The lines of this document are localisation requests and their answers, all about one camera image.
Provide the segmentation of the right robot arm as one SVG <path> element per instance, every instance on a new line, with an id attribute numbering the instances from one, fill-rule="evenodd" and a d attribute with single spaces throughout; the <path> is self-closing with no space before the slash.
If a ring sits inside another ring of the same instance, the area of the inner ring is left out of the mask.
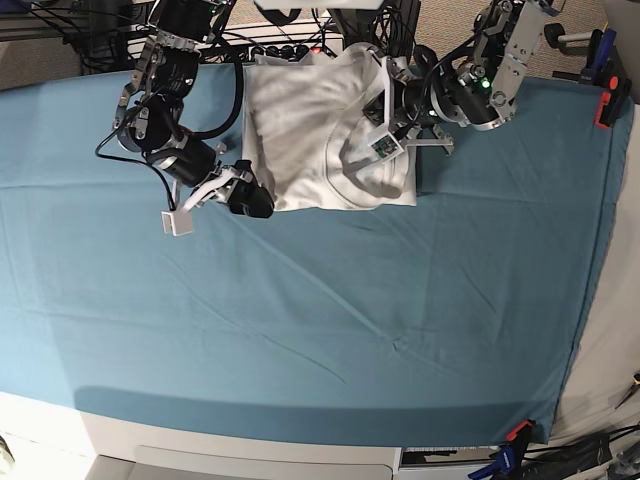
<path id="1" fill-rule="evenodd" d="M 113 135 L 163 181 L 190 188 L 189 198 L 196 204 L 216 201 L 236 215 L 267 219 L 274 212 L 273 200 L 250 161 L 224 165 L 208 143 L 234 125 L 243 103 L 242 61 L 223 37 L 233 7 L 231 1 L 154 3 L 148 17 L 152 32 L 120 95 Z M 192 131 L 181 125 L 180 117 L 197 78 L 201 45 L 220 49 L 230 59 L 234 97 L 221 125 Z"/>

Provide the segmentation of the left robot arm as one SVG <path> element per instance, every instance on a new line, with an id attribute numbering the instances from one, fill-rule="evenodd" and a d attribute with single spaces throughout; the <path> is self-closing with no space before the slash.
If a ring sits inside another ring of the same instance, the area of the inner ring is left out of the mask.
<path id="1" fill-rule="evenodd" d="M 367 142 L 378 160 L 408 148 L 453 152 L 445 123 L 488 131 L 511 121 L 544 26 L 563 9 L 561 1 L 494 1 L 476 17 L 472 36 L 445 56 L 416 46 L 417 74 L 398 59 L 379 57 L 383 90 L 363 110 L 375 126 Z"/>

